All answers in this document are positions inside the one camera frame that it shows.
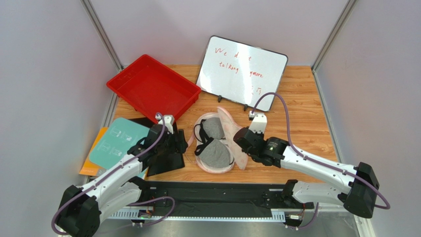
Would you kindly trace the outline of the grey black bra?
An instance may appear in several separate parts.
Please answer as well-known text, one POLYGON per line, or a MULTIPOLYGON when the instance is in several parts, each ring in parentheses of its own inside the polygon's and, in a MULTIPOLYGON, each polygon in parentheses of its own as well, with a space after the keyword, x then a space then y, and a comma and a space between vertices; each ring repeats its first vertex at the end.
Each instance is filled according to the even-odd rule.
POLYGON ((233 165, 234 158, 228 148, 219 117, 202 118, 194 126, 196 139, 195 156, 211 169, 223 169, 233 165))

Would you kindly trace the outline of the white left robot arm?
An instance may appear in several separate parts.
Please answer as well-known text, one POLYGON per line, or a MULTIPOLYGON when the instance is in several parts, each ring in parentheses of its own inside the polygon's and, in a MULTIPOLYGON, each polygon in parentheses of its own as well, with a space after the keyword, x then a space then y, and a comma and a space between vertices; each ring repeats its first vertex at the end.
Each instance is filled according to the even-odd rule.
POLYGON ((80 187, 69 186, 51 220, 61 236, 92 237, 104 220, 125 206, 137 205, 147 183, 141 173, 166 158, 182 157, 187 149, 184 131, 163 120, 153 125, 114 166, 80 187))

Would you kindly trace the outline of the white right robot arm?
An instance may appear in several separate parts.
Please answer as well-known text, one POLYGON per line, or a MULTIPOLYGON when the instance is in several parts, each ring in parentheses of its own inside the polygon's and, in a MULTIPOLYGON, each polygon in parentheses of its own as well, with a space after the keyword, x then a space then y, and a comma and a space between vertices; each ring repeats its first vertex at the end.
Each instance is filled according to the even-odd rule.
POLYGON ((263 138, 248 128, 240 129, 233 138, 242 152, 265 166, 295 170, 321 180, 307 184, 293 181, 288 191, 295 200, 342 205, 350 213, 372 218, 379 182, 373 168, 360 162, 357 166, 333 162, 298 150, 289 141, 263 138))

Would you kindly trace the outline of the floral mesh laundry bag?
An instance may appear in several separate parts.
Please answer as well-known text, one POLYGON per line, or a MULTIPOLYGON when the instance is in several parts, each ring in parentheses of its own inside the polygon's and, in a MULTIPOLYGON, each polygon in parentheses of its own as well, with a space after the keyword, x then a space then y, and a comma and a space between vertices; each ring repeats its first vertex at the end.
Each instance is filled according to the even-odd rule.
POLYGON ((194 161, 190 161, 191 163, 195 163, 198 167, 200 167, 203 171, 207 172, 207 173, 212 173, 212 174, 222 174, 222 173, 226 173, 230 170, 232 170, 234 168, 234 166, 237 166, 239 169, 241 170, 245 170, 246 166, 247 166, 247 162, 248 162, 248 156, 247 154, 243 153, 241 148, 234 142, 233 137, 234 135, 241 129, 242 127, 239 126, 233 119, 233 117, 231 116, 231 114, 223 107, 217 107, 217 112, 210 112, 210 113, 205 113, 203 115, 201 115, 196 122, 193 124, 193 128, 192 128, 192 133, 191 136, 188 140, 188 147, 192 147, 193 148, 193 158, 194 161), (228 145, 228 148, 231 152, 231 156, 234 158, 234 163, 233 165, 229 166, 228 168, 223 168, 223 169, 211 169, 209 167, 207 167, 206 165, 203 165, 200 161, 200 159, 198 159, 195 156, 195 148, 196 148, 196 139, 193 135, 194 132, 194 126, 197 125, 199 123, 199 120, 202 118, 206 118, 206 117, 210 117, 210 116, 216 116, 220 118, 221 124, 222 124, 222 128, 225 134, 225 139, 228 145))

